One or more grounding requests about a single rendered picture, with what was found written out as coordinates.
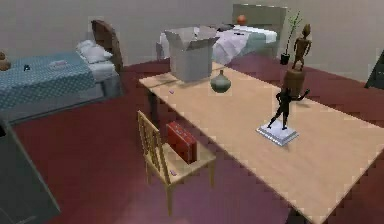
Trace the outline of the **bed with white sheet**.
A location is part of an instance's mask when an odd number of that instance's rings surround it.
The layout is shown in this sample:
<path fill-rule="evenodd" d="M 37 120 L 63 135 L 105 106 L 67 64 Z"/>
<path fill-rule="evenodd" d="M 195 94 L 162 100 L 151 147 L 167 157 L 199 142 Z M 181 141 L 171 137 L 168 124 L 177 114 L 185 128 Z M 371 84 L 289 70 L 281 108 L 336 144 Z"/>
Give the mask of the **bed with white sheet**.
<path fill-rule="evenodd" d="M 286 7 L 234 4 L 231 24 L 212 25 L 219 37 L 213 45 L 212 61 L 226 65 L 252 52 L 275 57 L 286 11 Z M 239 15 L 246 17 L 245 25 L 237 24 Z"/>

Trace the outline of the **bed with blue dotted blanket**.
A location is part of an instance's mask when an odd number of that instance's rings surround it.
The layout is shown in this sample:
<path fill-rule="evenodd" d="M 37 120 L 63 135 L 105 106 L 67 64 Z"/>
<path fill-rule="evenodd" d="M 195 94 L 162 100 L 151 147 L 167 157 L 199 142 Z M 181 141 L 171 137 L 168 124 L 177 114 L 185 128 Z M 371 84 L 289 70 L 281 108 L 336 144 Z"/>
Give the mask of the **bed with blue dotted blanket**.
<path fill-rule="evenodd" d="M 123 61 L 115 29 L 103 20 L 91 22 L 92 40 L 112 58 L 89 64 L 77 49 L 70 52 L 6 59 L 11 67 L 0 71 L 0 118 L 11 122 L 68 109 L 122 94 Z M 52 68 L 52 61 L 67 65 Z M 24 65 L 30 70 L 24 71 Z"/>

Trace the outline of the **red suitcase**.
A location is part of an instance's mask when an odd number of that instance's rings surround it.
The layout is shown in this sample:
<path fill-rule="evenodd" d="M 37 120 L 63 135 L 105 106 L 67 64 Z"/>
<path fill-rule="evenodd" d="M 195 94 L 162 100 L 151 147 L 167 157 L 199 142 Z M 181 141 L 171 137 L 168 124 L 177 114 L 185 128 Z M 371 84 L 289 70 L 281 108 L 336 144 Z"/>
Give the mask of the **red suitcase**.
<path fill-rule="evenodd" d="M 197 140 L 190 132 L 175 121 L 166 125 L 166 132 L 168 144 L 187 164 L 197 160 Z"/>

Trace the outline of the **grey-green round vase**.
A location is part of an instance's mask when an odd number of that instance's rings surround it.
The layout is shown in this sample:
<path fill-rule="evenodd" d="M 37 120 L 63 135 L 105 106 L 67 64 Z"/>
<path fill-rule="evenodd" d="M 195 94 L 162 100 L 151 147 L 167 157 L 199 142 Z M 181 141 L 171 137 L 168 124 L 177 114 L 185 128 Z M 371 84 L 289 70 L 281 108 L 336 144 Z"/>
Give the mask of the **grey-green round vase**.
<path fill-rule="evenodd" d="M 224 71 L 220 70 L 219 74 L 210 80 L 211 88 L 216 93 L 225 93 L 231 87 L 231 81 L 224 75 Z"/>

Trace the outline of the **light wooden table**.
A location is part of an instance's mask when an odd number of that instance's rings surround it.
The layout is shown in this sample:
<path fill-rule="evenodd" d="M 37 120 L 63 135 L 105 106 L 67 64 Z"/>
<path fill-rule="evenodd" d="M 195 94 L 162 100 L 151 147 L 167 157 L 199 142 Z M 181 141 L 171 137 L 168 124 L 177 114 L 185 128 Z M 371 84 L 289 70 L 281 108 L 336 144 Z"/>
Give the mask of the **light wooden table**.
<path fill-rule="evenodd" d="M 216 70 L 232 82 L 226 93 L 207 79 L 184 83 L 169 73 L 140 82 L 283 197 L 291 206 L 285 224 L 325 224 L 384 151 L 384 128 L 305 99 L 292 103 L 288 121 L 298 137 L 280 147 L 256 131 L 271 118 L 278 87 Z"/>

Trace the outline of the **light wooden chair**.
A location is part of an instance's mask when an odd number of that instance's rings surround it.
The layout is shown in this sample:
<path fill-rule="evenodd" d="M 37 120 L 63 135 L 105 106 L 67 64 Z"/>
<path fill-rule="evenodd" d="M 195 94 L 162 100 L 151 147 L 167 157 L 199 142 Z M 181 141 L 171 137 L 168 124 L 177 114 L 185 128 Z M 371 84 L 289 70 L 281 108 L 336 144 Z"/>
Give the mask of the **light wooden chair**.
<path fill-rule="evenodd" d="M 168 143 L 162 142 L 159 129 L 140 110 L 137 111 L 137 120 L 147 183 L 150 184 L 152 174 L 156 174 L 164 184 L 168 215 L 172 214 L 173 189 L 189 176 L 198 173 L 202 168 L 208 168 L 210 185 L 214 186 L 216 156 L 208 148 L 197 142 L 197 161 L 187 164 Z"/>

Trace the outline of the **grey cardboard box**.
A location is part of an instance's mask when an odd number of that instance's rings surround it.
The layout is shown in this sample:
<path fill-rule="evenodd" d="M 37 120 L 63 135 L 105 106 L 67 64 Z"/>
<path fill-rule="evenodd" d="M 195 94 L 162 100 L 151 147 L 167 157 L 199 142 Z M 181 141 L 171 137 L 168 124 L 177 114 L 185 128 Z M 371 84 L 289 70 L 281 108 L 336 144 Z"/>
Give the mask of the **grey cardboard box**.
<path fill-rule="evenodd" d="M 217 30 L 208 26 L 164 31 L 169 43 L 171 74 L 183 82 L 207 78 L 212 72 Z"/>

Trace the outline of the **black dancer statue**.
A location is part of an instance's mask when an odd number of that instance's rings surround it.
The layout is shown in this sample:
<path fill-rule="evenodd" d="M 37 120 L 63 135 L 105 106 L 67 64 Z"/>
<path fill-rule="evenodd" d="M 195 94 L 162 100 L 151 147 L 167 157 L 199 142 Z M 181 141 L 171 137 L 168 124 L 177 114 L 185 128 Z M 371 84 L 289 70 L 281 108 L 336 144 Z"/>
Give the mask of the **black dancer statue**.
<path fill-rule="evenodd" d="M 310 90 L 306 89 L 303 95 L 292 96 L 290 88 L 285 88 L 277 93 L 276 99 L 279 106 L 275 115 L 270 119 L 268 124 L 258 127 L 256 131 L 278 146 L 284 146 L 296 138 L 298 132 L 287 126 L 290 114 L 290 103 L 303 100 L 309 93 Z"/>

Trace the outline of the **white pillow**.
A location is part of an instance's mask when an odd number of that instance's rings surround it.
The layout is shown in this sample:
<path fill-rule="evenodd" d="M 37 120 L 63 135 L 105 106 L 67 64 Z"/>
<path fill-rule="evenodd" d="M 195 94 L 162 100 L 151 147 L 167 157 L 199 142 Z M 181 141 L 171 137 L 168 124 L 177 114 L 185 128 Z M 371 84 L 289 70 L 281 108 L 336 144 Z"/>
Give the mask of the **white pillow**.
<path fill-rule="evenodd" d="M 92 40 L 80 42 L 76 49 L 89 64 L 104 62 L 112 58 L 112 54 Z"/>

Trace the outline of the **brown wooden figure statue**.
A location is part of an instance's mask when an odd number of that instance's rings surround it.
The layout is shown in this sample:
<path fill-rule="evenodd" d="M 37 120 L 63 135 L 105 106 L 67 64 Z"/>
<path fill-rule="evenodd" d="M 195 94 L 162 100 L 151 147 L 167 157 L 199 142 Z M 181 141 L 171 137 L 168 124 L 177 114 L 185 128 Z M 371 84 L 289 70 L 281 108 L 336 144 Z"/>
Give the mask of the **brown wooden figure statue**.
<path fill-rule="evenodd" d="M 312 41 L 308 39 L 311 33 L 311 25 L 306 24 L 302 30 L 302 36 L 297 38 L 294 44 L 295 57 L 291 68 L 284 76 L 283 89 L 290 89 L 292 97 L 298 97 L 305 79 L 304 57 L 309 53 Z"/>

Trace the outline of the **green plant in black pot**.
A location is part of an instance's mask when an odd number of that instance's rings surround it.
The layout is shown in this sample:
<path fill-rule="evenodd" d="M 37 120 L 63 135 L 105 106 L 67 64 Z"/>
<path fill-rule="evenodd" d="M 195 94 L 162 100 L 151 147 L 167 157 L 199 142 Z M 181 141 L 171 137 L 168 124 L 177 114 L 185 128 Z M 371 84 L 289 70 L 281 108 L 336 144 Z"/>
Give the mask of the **green plant in black pot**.
<path fill-rule="evenodd" d="M 285 50 L 280 55 L 280 64 L 281 65 L 287 65 L 290 59 L 289 54 L 289 48 L 291 39 L 293 36 L 293 33 L 295 32 L 296 28 L 299 26 L 299 24 L 302 21 L 301 12 L 298 11 L 295 15 L 292 15 L 288 18 L 288 24 L 289 24 L 289 35 L 287 38 L 287 43 L 285 45 Z"/>

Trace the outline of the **dark grey cabinet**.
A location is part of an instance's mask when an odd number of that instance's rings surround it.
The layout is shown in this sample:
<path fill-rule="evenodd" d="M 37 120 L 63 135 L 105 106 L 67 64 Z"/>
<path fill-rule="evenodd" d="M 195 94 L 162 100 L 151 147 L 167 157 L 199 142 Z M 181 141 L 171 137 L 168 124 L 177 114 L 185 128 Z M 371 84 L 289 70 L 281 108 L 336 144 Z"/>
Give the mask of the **dark grey cabinet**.
<path fill-rule="evenodd" d="M 60 213 L 11 125 L 0 118 L 0 224 L 45 224 Z"/>

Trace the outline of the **dark furniture piece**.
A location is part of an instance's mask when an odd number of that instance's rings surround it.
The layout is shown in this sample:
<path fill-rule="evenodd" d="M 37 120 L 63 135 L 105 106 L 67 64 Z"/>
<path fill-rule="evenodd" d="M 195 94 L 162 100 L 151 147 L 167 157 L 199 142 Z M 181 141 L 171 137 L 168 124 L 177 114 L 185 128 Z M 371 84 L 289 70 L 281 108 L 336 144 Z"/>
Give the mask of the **dark furniture piece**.
<path fill-rule="evenodd" d="M 384 90 L 384 50 L 382 51 L 365 84 L 365 88 L 370 87 Z"/>

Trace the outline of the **brown teddy bear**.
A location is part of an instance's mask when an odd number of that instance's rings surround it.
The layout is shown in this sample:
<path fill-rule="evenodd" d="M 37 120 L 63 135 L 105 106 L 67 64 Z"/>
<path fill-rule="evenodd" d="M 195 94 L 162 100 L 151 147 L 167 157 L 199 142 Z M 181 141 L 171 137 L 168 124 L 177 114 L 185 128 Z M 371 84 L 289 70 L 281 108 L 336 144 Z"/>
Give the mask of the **brown teddy bear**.
<path fill-rule="evenodd" d="M 6 71 L 11 67 L 11 63 L 6 59 L 6 55 L 0 51 L 0 71 Z"/>

